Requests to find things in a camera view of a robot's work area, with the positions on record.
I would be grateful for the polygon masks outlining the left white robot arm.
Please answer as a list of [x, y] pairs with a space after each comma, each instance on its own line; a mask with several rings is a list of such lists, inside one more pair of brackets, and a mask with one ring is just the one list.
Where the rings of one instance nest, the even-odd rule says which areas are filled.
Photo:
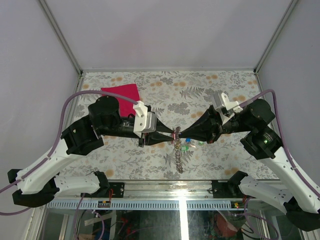
[[83, 195], [86, 198], [110, 198], [107, 176], [93, 171], [85, 176], [61, 176], [62, 169], [104, 146], [104, 136], [138, 139], [139, 147], [173, 141], [173, 130], [166, 127], [138, 101], [135, 114], [120, 115], [120, 105], [113, 96], [101, 96], [88, 107], [88, 115], [73, 122], [60, 135], [56, 145], [43, 157], [24, 169], [11, 169], [7, 175], [17, 186], [12, 194], [15, 205], [37, 208], [56, 197]]

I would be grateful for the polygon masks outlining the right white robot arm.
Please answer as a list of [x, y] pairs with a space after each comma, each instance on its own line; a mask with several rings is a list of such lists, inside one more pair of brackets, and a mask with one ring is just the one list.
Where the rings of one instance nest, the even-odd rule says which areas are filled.
[[243, 194], [262, 200], [284, 213], [300, 230], [317, 230], [320, 227], [320, 188], [299, 169], [285, 149], [284, 140], [269, 127], [275, 117], [263, 99], [256, 99], [247, 106], [237, 102], [223, 103], [210, 106], [179, 136], [212, 144], [221, 135], [246, 132], [240, 140], [244, 149], [272, 170], [286, 188], [260, 183], [239, 170], [227, 181], [229, 194], [236, 198]]

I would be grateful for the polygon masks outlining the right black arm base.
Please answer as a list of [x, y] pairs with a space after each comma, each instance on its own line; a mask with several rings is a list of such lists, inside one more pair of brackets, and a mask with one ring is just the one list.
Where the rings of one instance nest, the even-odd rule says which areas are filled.
[[241, 192], [239, 185], [241, 180], [248, 176], [247, 173], [239, 170], [227, 181], [211, 180], [211, 187], [207, 191], [214, 199], [243, 198], [245, 195]]

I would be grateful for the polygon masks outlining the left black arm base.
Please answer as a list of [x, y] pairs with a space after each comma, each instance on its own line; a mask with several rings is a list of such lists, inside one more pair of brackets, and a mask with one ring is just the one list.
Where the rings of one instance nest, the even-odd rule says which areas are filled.
[[124, 182], [111, 182], [109, 187], [104, 190], [101, 194], [101, 198], [107, 199], [122, 199], [125, 193], [125, 183]]

